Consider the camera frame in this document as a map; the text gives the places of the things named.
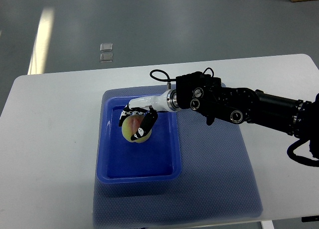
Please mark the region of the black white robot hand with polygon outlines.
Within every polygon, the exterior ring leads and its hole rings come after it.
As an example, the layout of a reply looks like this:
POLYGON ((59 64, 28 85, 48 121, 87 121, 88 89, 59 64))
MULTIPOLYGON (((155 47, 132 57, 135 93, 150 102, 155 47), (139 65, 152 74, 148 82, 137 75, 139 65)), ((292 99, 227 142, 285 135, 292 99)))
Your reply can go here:
POLYGON ((172 90, 167 90, 161 95, 145 96, 130 100, 120 114, 119 127, 122 128, 124 120, 131 115, 144 115, 137 132, 131 136, 131 140, 135 141, 145 137, 155 125, 158 113, 172 111, 172 107, 169 106, 172 93, 172 90))

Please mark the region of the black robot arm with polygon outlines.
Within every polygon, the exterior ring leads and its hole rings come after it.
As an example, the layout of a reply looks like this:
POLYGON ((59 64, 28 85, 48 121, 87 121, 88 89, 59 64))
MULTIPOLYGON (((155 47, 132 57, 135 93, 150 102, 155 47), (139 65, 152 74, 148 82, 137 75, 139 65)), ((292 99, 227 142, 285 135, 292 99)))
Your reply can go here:
POLYGON ((319 100, 294 100, 266 94, 249 88, 223 87, 213 73, 194 72, 167 77, 167 84, 176 82, 175 89, 164 95, 169 109, 191 109, 206 118, 207 125, 215 119, 233 124, 257 124, 298 140, 287 149, 293 161, 310 167, 319 165, 319 100))

